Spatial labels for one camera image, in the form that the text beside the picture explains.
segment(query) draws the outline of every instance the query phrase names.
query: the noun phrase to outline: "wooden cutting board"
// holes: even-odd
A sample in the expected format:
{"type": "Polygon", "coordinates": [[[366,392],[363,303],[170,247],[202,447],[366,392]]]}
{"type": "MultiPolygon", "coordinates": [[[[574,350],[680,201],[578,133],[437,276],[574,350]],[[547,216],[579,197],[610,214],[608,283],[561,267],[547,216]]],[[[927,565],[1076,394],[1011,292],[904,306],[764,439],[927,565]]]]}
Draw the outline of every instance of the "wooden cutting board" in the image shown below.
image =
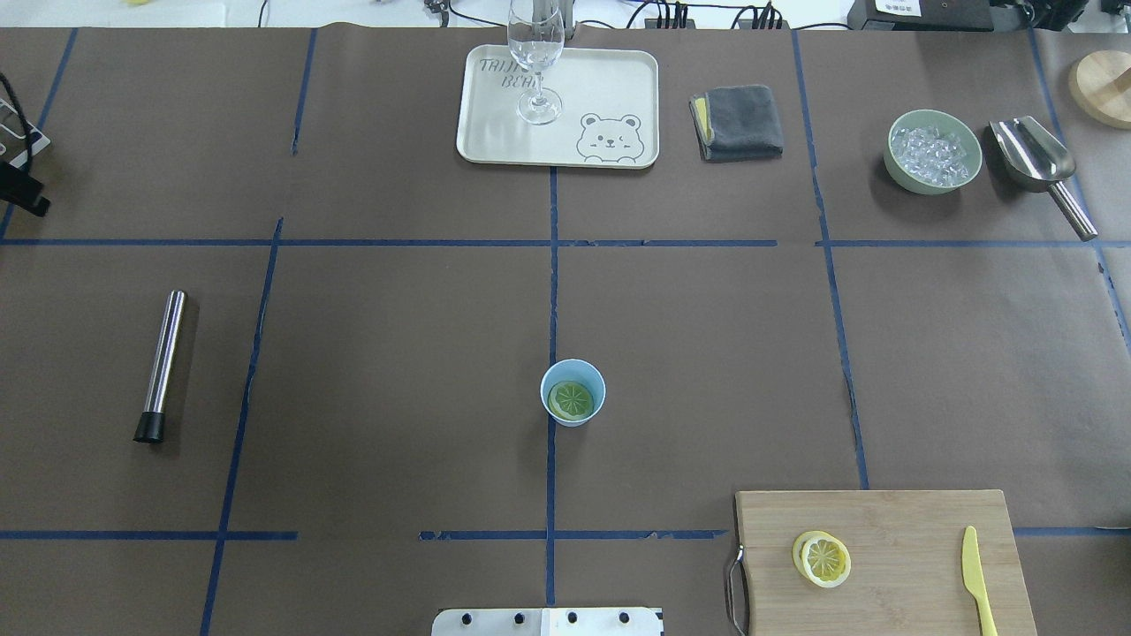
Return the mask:
{"type": "Polygon", "coordinates": [[[962,585],[962,532],[978,531],[998,633],[1036,636],[1000,490],[750,491],[735,496],[751,636],[979,636],[962,585]],[[804,579],[791,550],[823,530],[852,574],[831,590],[804,579]]]}

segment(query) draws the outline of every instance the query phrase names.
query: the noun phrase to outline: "yellow knife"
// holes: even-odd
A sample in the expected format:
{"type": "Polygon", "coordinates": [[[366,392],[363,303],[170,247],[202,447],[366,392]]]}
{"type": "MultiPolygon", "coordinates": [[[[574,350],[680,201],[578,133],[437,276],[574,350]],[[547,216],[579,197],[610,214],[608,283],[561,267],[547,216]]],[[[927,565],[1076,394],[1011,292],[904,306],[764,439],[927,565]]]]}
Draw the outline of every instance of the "yellow knife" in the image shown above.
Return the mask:
{"type": "Polygon", "coordinates": [[[966,526],[962,535],[962,583],[966,591],[978,602],[978,619],[982,621],[982,636],[998,636],[990,613],[990,596],[986,595],[986,579],[982,575],[982,557],[978,555],[978,531],[973,525],[966,526]]]}

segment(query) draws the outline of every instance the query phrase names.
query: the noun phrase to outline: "bowl of ice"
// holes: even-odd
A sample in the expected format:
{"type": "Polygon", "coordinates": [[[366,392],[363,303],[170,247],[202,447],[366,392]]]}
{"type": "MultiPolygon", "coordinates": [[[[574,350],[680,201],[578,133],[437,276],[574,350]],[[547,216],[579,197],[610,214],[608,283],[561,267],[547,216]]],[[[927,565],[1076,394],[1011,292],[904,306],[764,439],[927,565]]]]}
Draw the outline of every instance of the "bowl of ice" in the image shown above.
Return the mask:
{"type": "Polygon", "coordinates": [[[883,165],[904,188],[942,195],[977,177],[982,146],[965,123],[944,112],[910,111],[888,130],[883,165]]]}

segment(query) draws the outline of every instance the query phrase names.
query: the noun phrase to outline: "glass base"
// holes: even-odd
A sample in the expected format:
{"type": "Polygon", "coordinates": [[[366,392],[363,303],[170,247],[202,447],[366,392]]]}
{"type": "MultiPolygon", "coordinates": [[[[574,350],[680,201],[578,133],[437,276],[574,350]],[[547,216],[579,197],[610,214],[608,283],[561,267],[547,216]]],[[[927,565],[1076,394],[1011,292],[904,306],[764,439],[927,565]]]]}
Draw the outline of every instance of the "glass base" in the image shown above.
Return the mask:
{"type": "Polygon", "coordinates": [[[549,88],[542,89],[541,100],[536,88],[530,88],[518,96],[518,117],[534,126],[545,126],[560,114],[562,114],[561,95],[549,88]]]}

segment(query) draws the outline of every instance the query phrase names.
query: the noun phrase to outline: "bear drawing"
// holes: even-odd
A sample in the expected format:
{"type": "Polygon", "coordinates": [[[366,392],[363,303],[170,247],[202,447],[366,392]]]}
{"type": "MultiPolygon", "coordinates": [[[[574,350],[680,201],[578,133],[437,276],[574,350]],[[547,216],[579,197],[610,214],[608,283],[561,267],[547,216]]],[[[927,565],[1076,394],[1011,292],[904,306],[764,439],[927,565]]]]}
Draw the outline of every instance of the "bear drawing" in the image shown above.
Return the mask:
{"type": "Polygon", "coordinates": [[[581,138],[577,152],[586,163],[636,163],[644,154],[640,140],[640,118],[627,114],[621,119],[602,119],[589,113],[581,118],[581,138]]]}

